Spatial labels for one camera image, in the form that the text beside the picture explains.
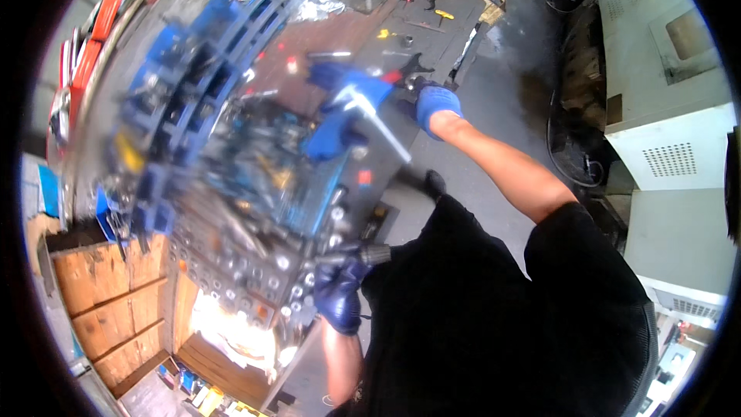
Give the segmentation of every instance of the black pants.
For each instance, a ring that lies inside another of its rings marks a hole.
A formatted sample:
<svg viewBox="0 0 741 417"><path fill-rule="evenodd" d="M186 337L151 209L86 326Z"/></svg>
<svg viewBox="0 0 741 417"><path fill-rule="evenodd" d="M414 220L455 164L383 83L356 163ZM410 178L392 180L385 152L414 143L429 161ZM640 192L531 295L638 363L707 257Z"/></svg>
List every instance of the black pants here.
<svg viewBox="0 0 741 417"><path fill-rule="evenodd" d="M450 195L443 195L437 201L435 209L432 211L430 218L427 219L427 223L422 227L420 236L406 244L391 248L391 261L378 265L363 281L361 285L362 293L368 300L371 311L374 310L374 305L393 270L394 264L403 264L405 261L414 258L415 253L418 253L422 246L430 245L431 242L440 238L449 239L453 235L465 236L465 241L470 246L495 246L505 254L505 259L508 261L505 261L504 264L508 266L508 269L516 271L519 276L522 276L505 243L499 238L487 234L476 216L458 200Z"/></svg>

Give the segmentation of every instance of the hose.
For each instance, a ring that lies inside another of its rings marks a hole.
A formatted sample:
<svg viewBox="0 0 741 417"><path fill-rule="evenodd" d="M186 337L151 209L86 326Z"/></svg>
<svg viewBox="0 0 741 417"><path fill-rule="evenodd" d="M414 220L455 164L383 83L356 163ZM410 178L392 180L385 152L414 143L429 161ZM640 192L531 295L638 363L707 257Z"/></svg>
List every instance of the hose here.
<svg viewBox="0 0 741 417"><path fill-rule="evenodd" d="M553 91L551 93L551 110L548 113L548 121L545 124L545 150L548 152L548 157L551 158L551 163L553 163L553 165L561 173L561 175L563 175L563 177L567 178L569 181L577 184L578 186L586 187L587 189L598 187L602 180L605 178L605 167L600 162L588 161L589 166L591 166L593 163L597 163L599 165L599 180L595 181L594 183L587 183L569 176L566 171L561 168L561 165L556 161L556 158L553 157L553 152L551 152L551 114L553 113L553 101L555 100L555 98L556 91Z"/></svg>

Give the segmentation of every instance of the tool rack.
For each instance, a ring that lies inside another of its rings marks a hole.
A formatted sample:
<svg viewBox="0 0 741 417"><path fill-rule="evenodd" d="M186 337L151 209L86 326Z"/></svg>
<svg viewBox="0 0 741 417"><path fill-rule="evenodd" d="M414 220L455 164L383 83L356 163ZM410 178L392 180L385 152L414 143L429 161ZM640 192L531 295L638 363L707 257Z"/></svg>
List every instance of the tool rack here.
<svg viewBox="0 0 741 417"><path fill-rule="evenodd" d="M110 211L123 228L98 215L106 237L120 241L139 233L172 231L174 199L193 174L199 152L229 94L288 18L289 0L211 0L185 27L170 23L147 53L129 87L111 143L111 169L126 153L116 135L133 137L143 153L135 167L134 196L105 190Z"/></svg>

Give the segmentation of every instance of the blue glove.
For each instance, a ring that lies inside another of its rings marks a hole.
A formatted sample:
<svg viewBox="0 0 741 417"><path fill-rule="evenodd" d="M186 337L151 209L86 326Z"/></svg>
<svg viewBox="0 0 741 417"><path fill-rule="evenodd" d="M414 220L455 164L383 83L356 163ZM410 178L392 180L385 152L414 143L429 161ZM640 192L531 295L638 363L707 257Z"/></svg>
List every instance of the blue glove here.
<svg viewBox="0 0 741 417"><path fill-rule="evenodd" d="M333 329L353 336L360 327L358 289L369 269L352 258L344 266L320 264L315 271L314 304Z"/></svg>
<svg viewBox="0 0 741 417"><path fill-rule="evenodd" d="M392 84L373 78L344 63L316 63L309 68L308 82L327 92L337 92L349 84L354 84L377 110L381 102L394 88Z"/></svg>
<svg viewBox="0 0 741 417"><path fill-rule="evenodd" d="M314 131L304 153L313 161L326 161L338 157L351 146L367 145L368 139L351 127L359 116L355 110L331 112Z"/></svg>
<svg viewBox="0 0 741 417"><path fill-rule="evenodd" d="M439 86L426 86L420 91L420 96L417 97L416 110L417 124L436 141L442 139L430 130L430 116L437 112L450 110L463 117L461 102L458 97L447 88Z"/></svg>

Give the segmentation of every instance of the white machine cabinet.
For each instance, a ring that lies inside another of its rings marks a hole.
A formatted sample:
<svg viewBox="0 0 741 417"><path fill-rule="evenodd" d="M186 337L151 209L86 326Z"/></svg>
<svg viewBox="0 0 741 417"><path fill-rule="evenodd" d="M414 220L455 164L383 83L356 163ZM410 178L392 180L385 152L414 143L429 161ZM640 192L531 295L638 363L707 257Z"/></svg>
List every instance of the white machine cabinet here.
<svg viewBox="0 0 741 417"><path fill-rule="evenodd" d="M605 136L636 181L625 260L659 311L714 327L735 247L723 182L736 125L726 74L692 0L598 0Z"/></svg>

